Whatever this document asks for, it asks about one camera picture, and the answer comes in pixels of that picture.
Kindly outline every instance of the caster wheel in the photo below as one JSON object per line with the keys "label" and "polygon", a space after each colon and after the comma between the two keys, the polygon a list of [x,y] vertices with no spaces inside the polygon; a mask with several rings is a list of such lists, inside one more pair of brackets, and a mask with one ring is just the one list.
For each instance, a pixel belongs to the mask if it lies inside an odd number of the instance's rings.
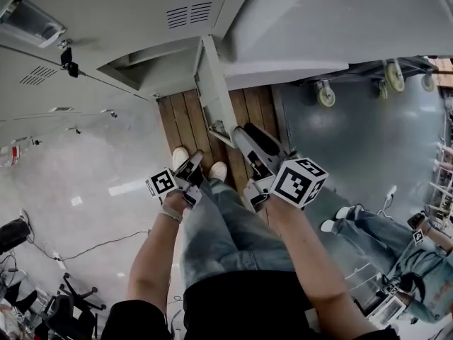
{"label": "caster wheel", "polygon": [[395,63],[388,63],[385,67],[385,82],[398,94],[404,91],[404,78],[398,75]]}
{"label": "caster wheel", "polygon": [[389,90],[385,82],[379,82],[379,98],[387,99],[389,97]]}
{"label": "caster wheel", "polygon": [[425,91],[427,91],[427,92],[434,91],[435,83],[434,83],[434,79],[432,79],[432,76],[430,74],[425,74],[422,77],[421,82],[422,82],[422,87]]}
{"label": "caster wheel", "polygon": [[318,93],[318,102],[324,107],[332,107],[335,104],[335,92],[330,87],[321,88]]}

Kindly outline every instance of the office chair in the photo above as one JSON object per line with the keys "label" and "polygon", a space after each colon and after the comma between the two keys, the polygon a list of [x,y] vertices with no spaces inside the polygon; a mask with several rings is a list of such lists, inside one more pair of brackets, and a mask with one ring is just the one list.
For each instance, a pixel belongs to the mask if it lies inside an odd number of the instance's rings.
{"label": "office chair", "polygon": [[[52,297],[41,317],[46,326],[57,333],[62,339],[89,340],[93,335],[98,338],[98,314],[93,314],[91,309],[105,310],[105,305],[96,306],[85,299],[96,293],[97,288],[83,295],[78,294],[67,280],[69,273],[63,276],[69,291],[60,285],[58,296]],[[79,318],[73,317],[74,307],[81,310]]]}

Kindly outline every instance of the bracelet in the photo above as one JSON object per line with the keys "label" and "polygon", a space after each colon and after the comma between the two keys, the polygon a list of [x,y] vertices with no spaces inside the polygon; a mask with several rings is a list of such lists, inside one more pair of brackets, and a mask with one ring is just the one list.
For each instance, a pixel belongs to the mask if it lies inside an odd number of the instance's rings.
{"label": "bracelet", "polygon": [[167,204],[162,204],[161,206],[161,209],[159,211],[159,213],[161,214],[165,214],[167,216],[169,216],[171,219],[175,220],[176,222],[178,222],[178,224],[181,224],[181,222],[183,221],[183,216],[181,214],[179,214],[176,210],[174,210],[173,208],[170,208]]}

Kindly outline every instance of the open cabinet door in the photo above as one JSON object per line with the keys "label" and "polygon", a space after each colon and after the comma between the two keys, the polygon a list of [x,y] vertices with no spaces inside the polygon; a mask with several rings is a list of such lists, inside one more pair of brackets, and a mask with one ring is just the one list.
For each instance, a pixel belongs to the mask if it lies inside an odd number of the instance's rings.
{"label": "open cabinet door", "polygon": [[235,147],[232,137],[238,124],[211,35],[200,38],[194,76],[203,115],[210,134],[227,145]]}

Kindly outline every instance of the jeans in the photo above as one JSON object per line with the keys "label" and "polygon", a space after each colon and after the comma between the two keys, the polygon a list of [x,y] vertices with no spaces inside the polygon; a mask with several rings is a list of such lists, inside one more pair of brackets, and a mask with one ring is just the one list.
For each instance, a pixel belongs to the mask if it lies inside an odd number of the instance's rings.
{"label": "jeans", "polygon": [[384,275],[412,241],[410,229],[367,210],[350,210],[345,219],[335,222],[332,233],[349,242]]}
{"label": "jeans", "polygon": [[186,288],[233,271],[294,271],[283,241],[218,179],[204,181],[202,198],[183,221],[180,268]]}

